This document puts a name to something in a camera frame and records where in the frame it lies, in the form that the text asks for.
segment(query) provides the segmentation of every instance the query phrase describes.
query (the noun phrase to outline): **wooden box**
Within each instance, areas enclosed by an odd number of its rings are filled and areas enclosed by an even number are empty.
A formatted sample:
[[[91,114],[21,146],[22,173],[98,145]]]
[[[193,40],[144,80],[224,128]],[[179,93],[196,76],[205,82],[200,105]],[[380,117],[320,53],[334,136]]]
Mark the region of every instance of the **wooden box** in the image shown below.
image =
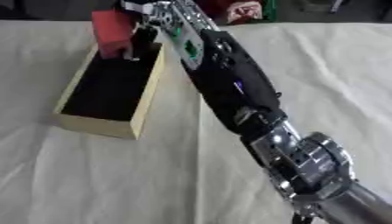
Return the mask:
[[[163,69],[161,44],[139,61],[104,60],[94,46],[54,114],[68,130],[138,139]]]

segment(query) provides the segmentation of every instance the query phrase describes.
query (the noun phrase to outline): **red block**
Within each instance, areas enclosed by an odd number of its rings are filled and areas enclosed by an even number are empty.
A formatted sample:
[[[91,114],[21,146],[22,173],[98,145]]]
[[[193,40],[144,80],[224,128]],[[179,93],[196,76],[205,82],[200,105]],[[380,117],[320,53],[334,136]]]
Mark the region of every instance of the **red block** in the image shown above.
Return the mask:
[[[119,56],[119,50],[131,47],[135,22],[117,10],[93,11],[93,27],[100,54],[104,59]]]

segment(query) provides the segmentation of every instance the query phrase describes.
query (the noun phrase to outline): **red and white object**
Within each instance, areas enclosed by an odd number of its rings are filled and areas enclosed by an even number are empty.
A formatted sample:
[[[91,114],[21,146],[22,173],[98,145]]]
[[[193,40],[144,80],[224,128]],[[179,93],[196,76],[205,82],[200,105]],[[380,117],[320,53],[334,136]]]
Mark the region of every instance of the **red and white object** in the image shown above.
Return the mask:
[[[228,24],[241,24],[247,20],[262,19],[263,8],[259,2],[240,2],[232,3],[227,8],[227,23]]]
[[[100,54],[104,59],[120,56],[121,50],[129,51],[136,23],[118,10],[97,10],[92,14],[93,27]]]

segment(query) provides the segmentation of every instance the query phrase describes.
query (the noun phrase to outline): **white tablecloth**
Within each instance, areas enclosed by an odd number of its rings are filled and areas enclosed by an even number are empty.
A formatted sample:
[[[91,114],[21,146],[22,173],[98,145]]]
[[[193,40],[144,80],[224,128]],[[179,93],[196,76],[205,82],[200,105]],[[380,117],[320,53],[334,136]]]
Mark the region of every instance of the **white tablecloth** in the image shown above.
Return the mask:
[[[352,155],[392,201],[392,26],[229,28],[302,132]],[[291,209],[218,123],[168,47],[138,141],[67,131],[51,116],[93,43],[89,23],[0,21],[0,223],[289,223]]]

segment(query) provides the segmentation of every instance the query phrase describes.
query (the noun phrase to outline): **robotic hand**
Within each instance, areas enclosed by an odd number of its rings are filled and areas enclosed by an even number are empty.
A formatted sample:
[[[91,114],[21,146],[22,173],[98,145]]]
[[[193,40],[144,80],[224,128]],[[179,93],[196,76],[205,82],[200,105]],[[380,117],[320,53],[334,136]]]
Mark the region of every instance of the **robotic hand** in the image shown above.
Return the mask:
[[[118,7],[136,12],[142,29],[155,25],[168,36],[208,106],[292,204],[293,223],[392,223],[392,206],[354,179],[347,152],[322,133],[301,137],[264,72],[192,0]]]

